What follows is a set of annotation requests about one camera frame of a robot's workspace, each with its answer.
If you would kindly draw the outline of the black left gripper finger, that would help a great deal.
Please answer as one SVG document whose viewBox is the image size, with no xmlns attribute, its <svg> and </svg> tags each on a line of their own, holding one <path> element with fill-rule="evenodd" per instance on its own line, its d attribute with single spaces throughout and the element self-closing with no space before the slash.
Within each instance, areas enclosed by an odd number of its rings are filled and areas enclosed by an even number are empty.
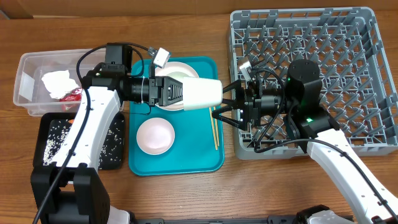
<svg viewBox="0 0 398 224">
<path fill-rule="evenodd" d="M 183 100 L 183 96 L 172 96 L 172 95 L 166 95 L 164 96 L 164 99 L 162 100 L 162 106 L 169 106 L 172 104 L 175 104 L 177 102 L 180 102 Z"/>
<path fill-rule="evenodd" d="M 164 87 L 172 93 L 182 93 L 183 83 L 172 77 L 164 77 Z"/>
</svg>

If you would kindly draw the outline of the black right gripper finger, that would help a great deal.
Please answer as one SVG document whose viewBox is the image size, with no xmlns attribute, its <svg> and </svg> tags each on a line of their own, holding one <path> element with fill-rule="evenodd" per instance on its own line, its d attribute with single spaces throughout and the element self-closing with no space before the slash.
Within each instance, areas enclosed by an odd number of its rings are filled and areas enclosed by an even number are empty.
<svg viewBox="0 0 398 224">
<path fill-rule="evenodd" d="M 245 104 L 245 90 L 242 87 L 242 80 L 236 80 L 223 88 L 223 93 L 234 93 L 233 99 L 222 99 L 222 103 L 226 105 L 243 105 Z"/>
<path fill-rule="evenodd" d="M 239 114 L 240 114 L 239 119 L 233 119 L 233 118 L 228 118 L 228 117 L 223 116 L 224 112 L 229 112 L 232 110 L 236 110 L 239 112 Z M 244 114 L 244 111 L 241 109 L 236 109 L 232 106 L 223 106 L 223 107 L 220 107 L 220 108 L 212 111 L 211 115 L 214 119 L 222 121 L 222 122 L 229 124 L 235 128 L 238 128 L 240 130 L 248 129 L 248 119 L 247 119 L 246 115 Z"/>
</svg>

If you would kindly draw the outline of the white cup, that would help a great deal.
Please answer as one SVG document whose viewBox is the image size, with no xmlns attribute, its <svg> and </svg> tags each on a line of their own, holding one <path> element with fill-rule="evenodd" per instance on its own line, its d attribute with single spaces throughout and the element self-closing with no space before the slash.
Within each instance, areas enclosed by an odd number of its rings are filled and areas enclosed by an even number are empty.
<svg viewBox="0 0 398 224">
<path fill-rule="evenodd" d="M 184 77 L 182 83 L 185 111 L 218 106 L 223 100 L 223 86 L 220 80 Z"/>
</svg>

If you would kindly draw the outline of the white bowl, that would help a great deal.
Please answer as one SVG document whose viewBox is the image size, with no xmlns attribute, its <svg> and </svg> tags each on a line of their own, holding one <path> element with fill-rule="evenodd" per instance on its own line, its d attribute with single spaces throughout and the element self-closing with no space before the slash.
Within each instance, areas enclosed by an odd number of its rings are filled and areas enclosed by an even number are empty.
<svg viewBox="0 0 398 224">
<path fill-rule="evenodd" d="M 148 155 L 163 154 L 175 141 L 174 127 L 163 118 L 148 119 L 139 126 L 136 141 L 141 151 Z"/>
</svg>

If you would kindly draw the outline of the white rice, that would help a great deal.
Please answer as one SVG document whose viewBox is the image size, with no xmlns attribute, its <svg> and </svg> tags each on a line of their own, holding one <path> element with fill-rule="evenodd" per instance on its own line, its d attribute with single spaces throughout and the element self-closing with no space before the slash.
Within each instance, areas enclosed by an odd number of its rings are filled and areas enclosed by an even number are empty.
<svg viewBox="0 0 398 224">
<path fill-rule="evenodd" d="M 70 119 L 51 121 L 47 136 L 43 164 L 49 165 L 53 156 L 59 151 L 72 126 Z M 125 119 L 115 118 L 111 123 L 99 156 L 100 170 L 119 169 L 122 164 L 124 150 Z"/>
</svg>

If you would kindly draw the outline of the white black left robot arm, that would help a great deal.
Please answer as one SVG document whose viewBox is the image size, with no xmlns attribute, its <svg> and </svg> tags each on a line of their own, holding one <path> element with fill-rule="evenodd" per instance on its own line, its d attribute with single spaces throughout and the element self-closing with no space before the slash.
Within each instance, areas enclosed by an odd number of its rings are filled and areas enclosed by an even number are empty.
<svg viewBox="0 0 398 224">
<path fill-rule="evenodd" d="M 171 56 L 146 48 L 152 57 L 147 78 L 132 75 L 132 55 L 142 46 L 131 42 L 102 45 L 105 60 L 78 76 L 83 93 L 72 127 L 49 165 L 34 167 L 30 182 L 37 204 L 34 223 L 135 223 L 132 212 L 111 206 L 99 175 L 100 151 L 123 101 L 168 106 L 182 101 L 183 85 L 155 76 Z"/>
</svg>

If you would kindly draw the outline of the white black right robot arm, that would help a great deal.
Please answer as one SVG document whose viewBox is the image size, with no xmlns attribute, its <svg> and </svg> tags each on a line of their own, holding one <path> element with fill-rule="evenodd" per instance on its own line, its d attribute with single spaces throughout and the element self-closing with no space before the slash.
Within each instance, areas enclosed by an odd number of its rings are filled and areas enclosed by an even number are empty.
<svg viewBox="0 0 398 224">
<path fill-rule="evenodd" d="M 233 100 L 212 117 L 246 130 L 249 124 L 263 127 L 251 140 L 254 152 L 271 151 L 280 144 L 262 147 L 261 141 L 277 116 L 284 114 L 288 144 L 298 144 L 328 174 L 351 207 L 358 223 L 397 223 L 397 197 L 373 175 L 350 146 L 340 125 L 320 103 L 323 82 L 311 60 L 294 60 L 282 80 L 273 69 L 258 63 L 240 66 L 247 87 L 236 80 L 224 87 L 234 91 Z"/>
</svg>

